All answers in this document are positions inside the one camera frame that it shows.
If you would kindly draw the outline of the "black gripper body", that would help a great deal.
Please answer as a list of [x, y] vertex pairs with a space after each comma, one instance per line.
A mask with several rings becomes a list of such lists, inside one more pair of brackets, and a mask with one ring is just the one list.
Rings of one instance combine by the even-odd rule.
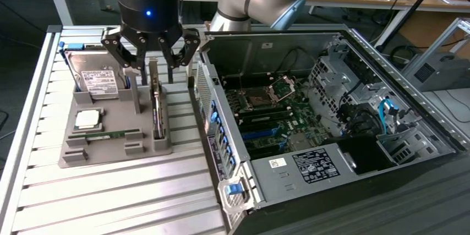
[[178, 39], [184, 35], [180, 23], [180, 0], [118, 0], [122, 34], [129, 39]]

